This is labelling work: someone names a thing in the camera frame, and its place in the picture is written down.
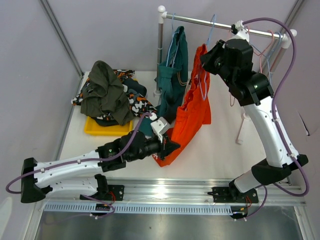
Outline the teal shorts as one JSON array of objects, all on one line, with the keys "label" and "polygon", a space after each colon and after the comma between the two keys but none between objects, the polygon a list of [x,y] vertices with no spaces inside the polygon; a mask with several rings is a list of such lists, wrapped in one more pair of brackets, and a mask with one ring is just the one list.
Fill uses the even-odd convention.
[{"label": "teal shorts", "polygon": [[158,86],[161,89],[157,116],[169,123],[176,119],[177,109],[182,105],[188,81],[188,43],[185,31],[180,38],[180,46],[173,68],[166,67],[166,59],[158,66]]}]

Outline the blue hanger of orange shorts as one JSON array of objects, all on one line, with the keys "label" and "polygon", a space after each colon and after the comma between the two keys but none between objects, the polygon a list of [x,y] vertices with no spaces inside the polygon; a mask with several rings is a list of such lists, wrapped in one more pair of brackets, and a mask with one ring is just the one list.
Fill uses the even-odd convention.
[{"label": "blue hanger of orange shorts", "polygon": [[[205,42],[205,49],[208,50],[209,46],[210,46],[210,43],[211,43],[211,38],[212,38],[212,35],[213,35],[213,31],[214,31],[214,25],[216,23],[216,19],[217,19],[217,16],[216,14],[213,14],[212,18],[211,18],[211,22],[212,22],[212,27],[210,29],[210,32],[208,34],[208,38]],[[207,99],[207,96],[208,96],[208,84],[207,84],[207,72],[204,71],[204,78],[203,78],[203,81],[202,83],[199,82],[199,89],[200,89],[200,93],[201,93],[201,98],[203,101],[205,101]]]}]

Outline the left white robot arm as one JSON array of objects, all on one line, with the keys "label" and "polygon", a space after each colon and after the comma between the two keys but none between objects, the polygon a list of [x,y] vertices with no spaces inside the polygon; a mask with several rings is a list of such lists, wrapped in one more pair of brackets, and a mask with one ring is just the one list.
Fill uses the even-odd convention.
[{"label": "left white robot arm", "polygon": [[[147,138],[141,131],[131,131],[112,142],[108,142],[86,154],[51,162],[39,162],[30,157],[23,161],[20,182],[20,201],[23,204],[36,203],[57,192],[76,192],[80,199],[88,195],[104,200],[109,193],[107,180],[103,173],[120,170],[127,163],[156,155],[165,159],[180,144],[170,140],[164,133]],[[78,184],[68,188],[64,180],[72,177],[93,174],[95,184]]]}]

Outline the pink hanger of olive shorts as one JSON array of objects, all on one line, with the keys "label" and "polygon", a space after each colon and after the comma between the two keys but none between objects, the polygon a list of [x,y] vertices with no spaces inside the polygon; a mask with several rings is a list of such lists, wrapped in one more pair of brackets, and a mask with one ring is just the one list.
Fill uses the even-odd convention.
[{"label": "pink hanger of olive shorts", "polygon": [[[228,33],[227,41],[232,39],[241,39],[246,40],[247,42],[250,41],[250,35],[248,30],[245,27],[242,27],[236,34],[233,34],[231,31]],[[229,104],[231,107],[235,105],[235,97],[232,94],[229,95]]]}]

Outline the pink hanger of camouflage shorts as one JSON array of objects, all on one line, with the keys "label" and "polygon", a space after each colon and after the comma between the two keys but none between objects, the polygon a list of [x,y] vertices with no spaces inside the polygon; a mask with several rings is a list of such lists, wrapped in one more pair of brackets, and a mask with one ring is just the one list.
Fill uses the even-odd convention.
[{"label": "pink hanger of camouflage shorts", "polygon": [[265,59],[267,58],[266,56],[264,56],[264,54],[267,53],[267,50],[272,46],[272,44],[275,41],[274,32],[272,30],[270,30],[270,29],[267,32],[269,32],[271,34],[271,42],[267,45],[267,47],[259,55],[259,70],[260,70],[260,73],[263,72],[262,58],[265,58]]}]

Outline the blue wire hanger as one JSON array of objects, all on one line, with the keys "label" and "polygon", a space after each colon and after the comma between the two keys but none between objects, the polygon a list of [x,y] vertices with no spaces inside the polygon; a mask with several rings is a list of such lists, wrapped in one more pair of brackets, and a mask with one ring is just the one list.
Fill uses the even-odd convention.
[{"label": "blue wire hanger", "polygon": [[[273,73],[271,72],[271,65],[270,65],[270,59],[272,57],[272,55],[275,53],[276,50],[278,50],[278,48],[282,45],[282,39],[280,38],[280,40],[278,40],[278,42],[275,44],[274,47],[270,47],[267,52],[264,54],[264,57],[265,58],[265,62],[266,62],[266,72],[268,74],[268,78],[269,80],[272,79],[272,75]],[[251,44],[251,46],[253,47],[253,53],[257,56],[257,57],[260,57],[260,53],[261,51],[255,47],[253,44]]]}]

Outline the olive green shorts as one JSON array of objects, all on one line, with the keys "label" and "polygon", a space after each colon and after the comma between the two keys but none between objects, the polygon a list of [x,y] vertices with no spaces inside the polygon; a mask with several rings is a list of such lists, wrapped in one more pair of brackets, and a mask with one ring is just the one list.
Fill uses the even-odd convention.
[{"label": "olive green shorts", "polygon": [[96,61],[88,79],[88,83],[81,89],[82,114],[93,118],[110,114],[121,126],[134,119],[124,86],[107,63],[102,60]]}]

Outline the dark navy shorts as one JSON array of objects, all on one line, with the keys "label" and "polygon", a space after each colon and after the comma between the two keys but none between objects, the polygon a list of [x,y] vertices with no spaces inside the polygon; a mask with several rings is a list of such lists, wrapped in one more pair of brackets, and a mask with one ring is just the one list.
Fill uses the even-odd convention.
[{"label": "dark navy shorts", "polygon": [[[148,106],[147,89],[138,83],[135,79],[127,78],[122,81],[124,92],[128,97],[130,110],[134,117],[140,117]],[[104,114],[99,117],[91,117],[96,123],[102,127],[118,125],[111,113]]]}]

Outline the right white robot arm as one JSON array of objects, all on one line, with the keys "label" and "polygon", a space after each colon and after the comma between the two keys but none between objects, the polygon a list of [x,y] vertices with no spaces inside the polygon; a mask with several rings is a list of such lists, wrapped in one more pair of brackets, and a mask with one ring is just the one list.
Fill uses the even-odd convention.
[{"label": "right white robot arm", "polygon": [[308,163],[293,145],[276,107],[268,78],[252,70],[254,50],[244,39],[219,40],[200,56],[206,72],[219,75],[228,91],[250,117],[262,142],[266,158],[229,183],[228,196],[239,202],[260,185],[275,184]]}]

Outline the blue hanger of teal shorts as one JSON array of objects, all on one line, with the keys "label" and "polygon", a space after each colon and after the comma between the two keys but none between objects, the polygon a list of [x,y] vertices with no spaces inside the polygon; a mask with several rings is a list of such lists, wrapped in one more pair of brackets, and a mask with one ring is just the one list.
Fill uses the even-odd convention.
[{"label": "blue hanger of teal shorts", "polygon": [[166,61],[165,61],[165,66],[170,68],[173,68],[175,66],[178,50],[180,47],[181,35],[185,31],[185,28],[183,26],[179,26],[177,27],[176,30],[174,30],[175,14],[176,13],[174,12],[171,17],[172,35],[171,35],[171,42],[168,47]]}]

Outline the orange camouflage pattern shorts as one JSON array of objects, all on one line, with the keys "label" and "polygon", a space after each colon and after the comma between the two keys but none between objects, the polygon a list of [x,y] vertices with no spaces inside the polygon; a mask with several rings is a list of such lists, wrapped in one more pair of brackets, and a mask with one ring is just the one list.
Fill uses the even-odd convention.
[{"label": "orange camouflage pattern shorts", "polygon": [[[134,117],[141,117],[145,112],[156,113],[157,109],[147,100],[147,89],[143,85],[139,84],[136,79],[132,77],[135,75],[135,71],[131,69],[113,69],[114,74],[120,80],[124,87],[124,93],[126,94],[129,107]],[[73,106],[80,106],[83,100],[83,94],[77,94],[72,100]],[[107,112],[98,117],[91,117],[97,123],[103,123],[103,126],[116,125],[116,121],[111,113]]]}]

